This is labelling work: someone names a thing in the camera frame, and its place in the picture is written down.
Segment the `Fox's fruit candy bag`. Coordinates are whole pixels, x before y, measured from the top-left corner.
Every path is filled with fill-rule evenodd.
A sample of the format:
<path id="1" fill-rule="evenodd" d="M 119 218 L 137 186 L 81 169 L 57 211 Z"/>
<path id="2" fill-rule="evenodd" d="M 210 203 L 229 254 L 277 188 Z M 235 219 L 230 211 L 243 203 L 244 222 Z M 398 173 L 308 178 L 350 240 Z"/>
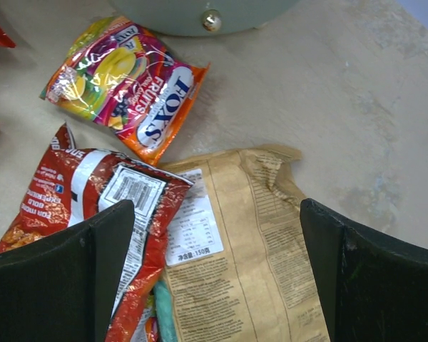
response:
<path id="1" fill-rule="evenodd" d="M 178 60 L 124 16 L 91 24 L 68 50 L 41 99 L 111 129 L 156 165 L 192 108 L 208 67 Z"/>

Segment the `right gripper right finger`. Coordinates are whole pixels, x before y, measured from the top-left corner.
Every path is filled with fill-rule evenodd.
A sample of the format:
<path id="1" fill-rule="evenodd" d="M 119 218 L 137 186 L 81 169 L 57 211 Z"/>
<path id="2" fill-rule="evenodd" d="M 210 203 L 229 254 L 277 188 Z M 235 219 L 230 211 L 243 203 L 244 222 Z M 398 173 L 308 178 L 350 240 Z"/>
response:
<path id="1" fill-rule="evenodd" d="M 310 198 L 300 223 L 331 341 L 428 341 L 428 249 Z"/>

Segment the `teal snack packet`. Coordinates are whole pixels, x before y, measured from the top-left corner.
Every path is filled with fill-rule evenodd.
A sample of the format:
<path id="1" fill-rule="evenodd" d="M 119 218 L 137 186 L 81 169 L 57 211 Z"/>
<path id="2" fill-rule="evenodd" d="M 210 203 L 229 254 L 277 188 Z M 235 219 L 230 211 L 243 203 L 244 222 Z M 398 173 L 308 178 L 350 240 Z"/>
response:
<path id="1" fill-rule="evenodd" d="M 173 300 L 164 280 L 159 280 L 153 287 L 156 303 L 156 316 L 160 341 L 178 342 L 178 337 L 173 319 Z"/>

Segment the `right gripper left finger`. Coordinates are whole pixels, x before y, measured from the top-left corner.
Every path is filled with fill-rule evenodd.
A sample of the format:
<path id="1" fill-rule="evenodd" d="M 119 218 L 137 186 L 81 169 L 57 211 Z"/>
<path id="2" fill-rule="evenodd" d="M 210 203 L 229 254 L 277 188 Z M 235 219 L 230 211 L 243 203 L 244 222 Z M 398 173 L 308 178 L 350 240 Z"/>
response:
<path id="1" fill-rule="evenodd" d="M 134 218 L 122 200 L 0 253 L 0 341 L 104 341 Z"/>

